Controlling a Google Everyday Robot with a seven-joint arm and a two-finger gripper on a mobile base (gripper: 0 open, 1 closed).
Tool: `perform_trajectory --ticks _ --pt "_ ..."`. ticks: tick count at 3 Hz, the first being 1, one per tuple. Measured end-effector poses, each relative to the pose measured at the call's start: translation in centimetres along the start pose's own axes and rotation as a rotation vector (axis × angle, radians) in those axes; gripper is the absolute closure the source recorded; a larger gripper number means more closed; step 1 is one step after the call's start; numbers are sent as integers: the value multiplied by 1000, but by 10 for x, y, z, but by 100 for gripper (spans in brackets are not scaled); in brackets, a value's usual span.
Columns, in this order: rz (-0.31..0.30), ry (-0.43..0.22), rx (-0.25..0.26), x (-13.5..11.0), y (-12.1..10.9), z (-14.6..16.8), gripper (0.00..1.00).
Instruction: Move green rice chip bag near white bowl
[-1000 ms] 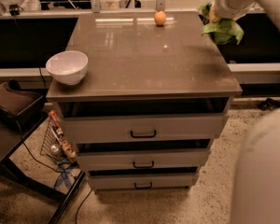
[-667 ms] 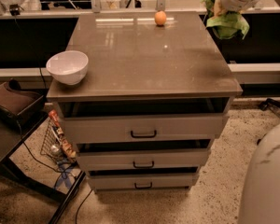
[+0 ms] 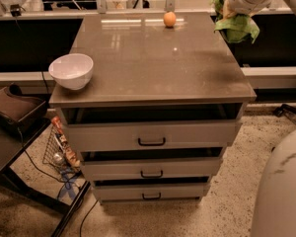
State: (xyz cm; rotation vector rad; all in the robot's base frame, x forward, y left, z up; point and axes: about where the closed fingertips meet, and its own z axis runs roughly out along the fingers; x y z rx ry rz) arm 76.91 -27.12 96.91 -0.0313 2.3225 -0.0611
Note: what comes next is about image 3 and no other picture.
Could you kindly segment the yellow taped gripper finger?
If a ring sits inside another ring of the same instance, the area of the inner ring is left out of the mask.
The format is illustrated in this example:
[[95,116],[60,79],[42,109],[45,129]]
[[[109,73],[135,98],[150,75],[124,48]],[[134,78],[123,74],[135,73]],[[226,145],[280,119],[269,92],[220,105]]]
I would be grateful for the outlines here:
[[229,6],[229,0],[224,0],[224,5],[223,5],[223,18],[225,20],[233,18],[237,15],[235,11],[233,11],[230,6]]

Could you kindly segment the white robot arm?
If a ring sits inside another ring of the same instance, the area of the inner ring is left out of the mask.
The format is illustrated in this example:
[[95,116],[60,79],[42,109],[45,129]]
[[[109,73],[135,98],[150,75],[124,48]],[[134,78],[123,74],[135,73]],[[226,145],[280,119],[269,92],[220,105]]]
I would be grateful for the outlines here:
[[[270,0],[226,0],[223,15],[252,15]],[[296,0],[283,0],[296,15]],[[260,178],[250,237],[296,237],[296,129],[269,157]]]

